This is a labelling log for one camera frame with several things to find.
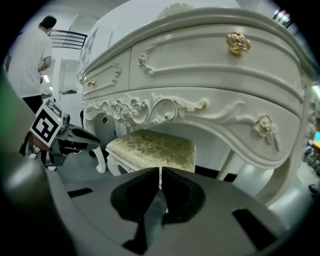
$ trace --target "floral patterned cushion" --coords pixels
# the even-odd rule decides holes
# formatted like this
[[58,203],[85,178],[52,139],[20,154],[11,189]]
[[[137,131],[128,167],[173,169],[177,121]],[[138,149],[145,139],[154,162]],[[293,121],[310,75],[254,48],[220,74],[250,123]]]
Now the floral patterned cushion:
[[195,172],[195,144],[185,138],[140,129],[111,141],[106,151],[137,170],[172,167]]

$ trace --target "white vanity desk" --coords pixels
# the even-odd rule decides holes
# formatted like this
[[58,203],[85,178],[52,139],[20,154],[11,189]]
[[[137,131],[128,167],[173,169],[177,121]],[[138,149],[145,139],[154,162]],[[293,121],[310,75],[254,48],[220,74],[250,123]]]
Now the white vanity desk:
[[[317,79],[316,64],[272,19],[242,9],[188,10],[137,29],[87,66],[85,127],[94,132],[93,119],[105,113],[133,129],[172,122],[207,130],[235,153],[218,179],[238,156],[275,169],[257,195],[270,205],[302,161]],[[95,153],[105,170],[101,149]]]

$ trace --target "man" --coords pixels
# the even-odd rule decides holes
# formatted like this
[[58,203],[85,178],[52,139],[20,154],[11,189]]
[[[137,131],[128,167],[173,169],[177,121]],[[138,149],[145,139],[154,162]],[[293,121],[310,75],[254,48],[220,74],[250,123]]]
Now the man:
[[[52,41],[49,37],[57,19],[47,16],[41,21],[37,30],[26,31],[18,36],[9,51],[6,61],[7,77],[16,94],[21,97],[34,113],[42,105],[40,73],[51,65]],[[20,153],[25,155],[30,134],[24,140]],[[47,152],[41,152],[45,164]]]

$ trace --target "drawer handle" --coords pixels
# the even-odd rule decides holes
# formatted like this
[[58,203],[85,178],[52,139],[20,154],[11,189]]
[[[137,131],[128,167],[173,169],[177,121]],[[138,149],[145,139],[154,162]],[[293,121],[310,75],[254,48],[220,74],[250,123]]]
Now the drawer handle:
[[250,41],[238,32],[227,34],[226,43],[228,44],[229,52],[234,56],[241,56],[242,52],[247,52],[251,47]]
[[89,79],[86,85],[90,87],[90,86],[94,86],[95,83],[96,83],[95,81],[93,81],[92,79]]

